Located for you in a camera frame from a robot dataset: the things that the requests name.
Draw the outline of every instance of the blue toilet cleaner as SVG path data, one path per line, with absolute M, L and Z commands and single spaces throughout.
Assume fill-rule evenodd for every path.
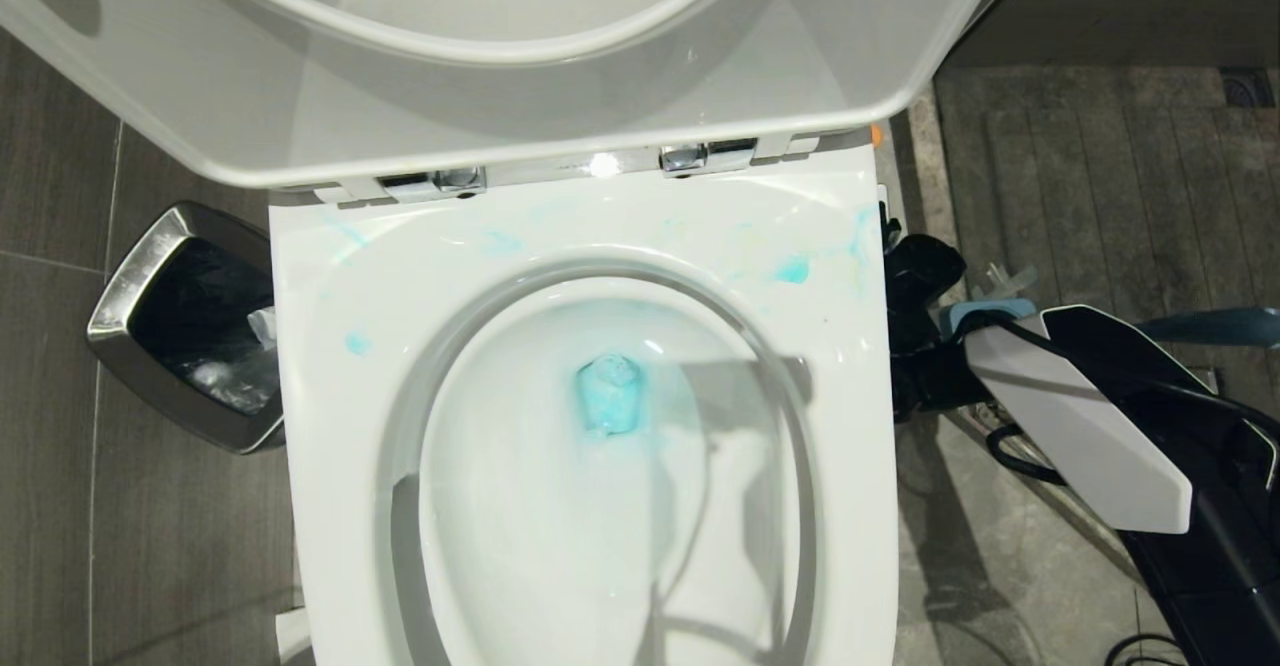
M 635 361 L 605 353 L 573 377 L 588 433 L 625 434 L 640 425 L 644 374 Z

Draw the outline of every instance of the toilet seat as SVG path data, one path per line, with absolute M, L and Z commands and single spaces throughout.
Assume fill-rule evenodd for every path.
M 643 282 L 636 298 L 678 292 L 672 304 L 694 298 L 722 327 L 737 321 L 765 366 L 803 366 L 808 384 L 777 384 L 799 425 L 801 534 L 791 548 L 799 571 L 813 571 L 813 594 L 790 613 L 797 651 L 783 662 L 891 661 L 896 489 L 869 146 L 686 181 L 641 172 L 504 186 L 465 201 L 288 201 L 271 206 L 273 264 L 319 663 L 435 663 L 475 639 L 435 602 L 443 592 L 431 570 L 442 562 L 424 543 L 434 532 L 420 530 L 420 499 L 431 498 L 420 483 L 431 384 L 506 307 L 581 279 L 603 279 L 604 291 Z M 452 356 L 440 365 L 438 353 Z M 428 629 L 433 607 L 440 628 Z

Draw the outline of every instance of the toilet bowl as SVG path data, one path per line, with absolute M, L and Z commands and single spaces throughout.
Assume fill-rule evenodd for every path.
M 701 177 L 271 206 L 321 663 L 887 663 L 870 146 Z M 603 353 L 645 378 L 591 433 Z

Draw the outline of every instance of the seat hinge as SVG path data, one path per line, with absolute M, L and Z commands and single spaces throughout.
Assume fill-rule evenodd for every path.
M 353 178 L 314 190 L 326 204 L 379 201 L 392 199 L 401 204 L 419 204 L 440 199 L 466 199 L 484 193 L 488 178 L 483 166 L 421 172 L 390 177 Z
M 658 168 L 669 178 L 736 172 L 751 165 L 755 141 L 755 138 L 736 138 L 663 146 L 658 152 Z

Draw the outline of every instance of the black cable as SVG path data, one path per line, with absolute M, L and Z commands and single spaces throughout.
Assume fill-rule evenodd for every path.
M 1107 660 L 1103 661 L 1103 666 L 1134 666 L 1135 663 L 1160 663 L 1161 666 L 1185 666 L 1184 663 L 1179 663 L 1176 661 L 1169 661 L 1167 658 L 1162 658 L 1162 657 L 1158 657 L 1158 656 L 1146 656 L 1146 654 L 1140 654 L 1140 653 L 1137 654 L 1137 656 L 1130 656 L 1124 662 L 1120 661 L 1120 653 L 1124 653 L 1125 648 L 1137 646 L 1137 644 L 1143 643 L 1143 642 L 1152 642 L 1152 640 L 1153 642 L 1158 642 L 1158 643 L 1164 643 L 1164 644 L 1167 644 L 1167 646 L 1171 646 L 1171 647 L 1181 651 L 1181 647 L 1178 646 L 1178 642 L 1175 642 L 1174 639 L 1171 639 L 1171 638 L 1169 638 L 1169 637 L 1166 637 L 1164 634 L 1134 634 L 1134 635 L 1132 635 L 1132 637 L 1121 640 L 1120 643 L 1115 644 L 1115 647 L 1111 647 L 1111 651 L 1107 652 Z
M 987 451 L 991 452 L 991 457 L 1010 471 L 1015 471 L 1029 479 L 1037 479 L 1037 482 L 1065 487 L 1066 479 L 1062 478 L 1062 474 L 1059 474 L 1047 466 L 1041 466 L 1039 464 L 1032 464 L 1030 461 L 1024 461 L 1023 459 L 1011 456 L 1000 447 L 1006 438 L 1023 435 L 1023 433 L 1025 432 L 1023 432 L 1021 426 L 1011 424 L 1001 426 L 987 434 Z
M 1230 398 L 1219 396 L 1216 393 L 1210 393 L 1207 391 L 1196 391 L 1193 388 L 1181 387 L 1179 384 L 1172 384 L 1152 377 L 1135 374 L 1126 369 L 1112 366 L 1111 364 L 1094 361 L 1093 359 L 1071 353 L 1070 351 L 1039 336 L 1038 333 L 1029 332 L 1028 329 L 1024 329 L 1023 327 L 1010 320 L 1002 320 L 996 315 L 974 313 L 968 318 L 980 319 L 982 321 L 986 321 L 989 325 L 1002 328 L 1006 332 L 1015 334 L 1015 337 L 1025 341 L 1027 343 L 1036 346 L 1037 348 L 1051 352 L 1052 355 L 1060 356 L 1061 359 L 1066 359 L 1068 361 L 1071 361 L 1074 364 L 1088 365 L 1089 369 L 1101 371 L 1111 378 L 1126 380 L 1129 383 L 1143 386 L 1188 401 L 1197 401 L 1199 403 L 1213 406 L 1216 409 L 1234 411 L 1240 418 L 1248 420 L 1251 424 L 1257 425 L 1258 428 L 1266 430 L 1271 438 L 1280 439 L 1280 421 L 1276 421 L 1271 416 L 1263 414 L 1262 411 L 1258 411 L 1257 409 L 1247 403 L 1240 403 L 1239 401 L 1233 401 Z

